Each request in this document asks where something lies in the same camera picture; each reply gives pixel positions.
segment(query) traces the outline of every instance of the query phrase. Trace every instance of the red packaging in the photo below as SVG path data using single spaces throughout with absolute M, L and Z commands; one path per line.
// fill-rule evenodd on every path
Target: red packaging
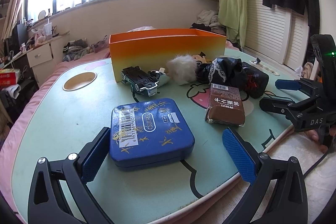
M 20 76 L 19 69 L 0 70 L 0 86 L 10 86 L 17 84 Z

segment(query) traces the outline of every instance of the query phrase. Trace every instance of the orange box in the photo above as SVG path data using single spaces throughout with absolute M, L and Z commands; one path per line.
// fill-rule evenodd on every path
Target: orange box
M 167 61 L 177 54 L 206 54 L 213 60 L 223 55 L 226 37 L 196 29 L 159 29 L 110 36 L 110 53 L 115 81 L 121 81 L 120 72 L 127 67 L 139 66 L 143 71 L 165 68 Z

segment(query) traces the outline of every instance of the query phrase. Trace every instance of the human hand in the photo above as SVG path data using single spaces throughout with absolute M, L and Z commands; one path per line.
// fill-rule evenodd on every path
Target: human hand
M 316 130 L 309 130 L 306 131 L 305 133 L 309 139 L 311 139 L 313 142 L 319 145 L 319 149 L 321 150 L 322 153 L 327 152 L 328 147 L 319 143 L 319 135 L 317 134 Z M 332 126 L 329 130 L 329 133 L 331 136 L 334 136 L 336 134 L 336 126 Z

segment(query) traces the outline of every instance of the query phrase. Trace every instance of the light green table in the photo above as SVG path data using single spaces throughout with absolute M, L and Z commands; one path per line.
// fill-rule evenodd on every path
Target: light green table
M 242 52 L 227 49 L 226 56 L 241 58 L 249 62 L 253 58 Z M 63 84 L 71 77 L 85 72 L 97 73 L 97 79 L 88 86 L 66 92 Z M 269 74 L 267 90 L 279 96 L 290 96 L 299 101 L 305 99 L 300 92 L 277 90 L 277 79 L 290 79 L 280 73 L 279 77 Z M 177 103 L 187 124 L 195 136 L 195 147 L 186 159 L 189 166 L 197 171 L 195 186 L 197 192 L 212 196 L 237 169 L 226 152 L 221 136 L 226 128 L 220 124 L 204 121 L 203 106 L 207 104 L 208 85 L 177 86 L 174 82 L 159 88 L 157 98 L 172 98 Z M 147 97 L 138 95 L 140 101 Z M 27 220 L 27 205 L 31 179 L 37 160 L 44 156 L 49 161 L 65 159 L 72 152 L 94 139 L 103 127 L 110 127 L 111 112 L 118 105 L 134 103 L 130 86 L 115 83 L 111 60 L 83 64 L 62 74 L 46 94 L 26 129 L 17 153 L 13 173 L 12 191 L 16 206 Z M 261 152 L 288 126 L 290 121 L 278 114 L 265 113 L 259 108 L 259 100 L 244 102 L 245 126 L 238 129 L 245 141 Z M 174 216 L 185 208 L 193 208 L 198 198 L 190 189 L 191 172 L 181 163 L 160 167 L 123 172 L 108 156 L 95 180 L 88 183 L 93 196 L 115 224 L 159 223 L 169 214 Z M 73 214 L 83 220 L 73 201 L 66 183 L 62 183 L 64 194 Z

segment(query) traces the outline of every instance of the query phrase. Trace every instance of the strawberry illustration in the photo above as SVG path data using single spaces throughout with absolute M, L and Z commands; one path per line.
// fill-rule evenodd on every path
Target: strawberry illustration
M 196 105 L 207 109 L 210 95 L 210 87 L 208 84 L 192 84 L 187 92 L 187 97 Z

